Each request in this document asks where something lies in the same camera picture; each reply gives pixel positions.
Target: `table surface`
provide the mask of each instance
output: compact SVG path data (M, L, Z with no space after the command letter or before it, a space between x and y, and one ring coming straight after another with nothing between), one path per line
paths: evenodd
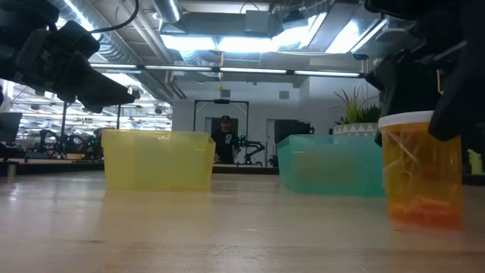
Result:
M308 196L219 174L210 193L105 192L104 174L0 191L0 272L485 272L485 188L463 231L392 223L383 198Z

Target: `orange item inside container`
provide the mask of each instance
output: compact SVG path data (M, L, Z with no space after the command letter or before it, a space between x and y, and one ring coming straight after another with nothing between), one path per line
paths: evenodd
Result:
M428 132L432 111L379 120L389 216L432 228L462 226L462 145Z

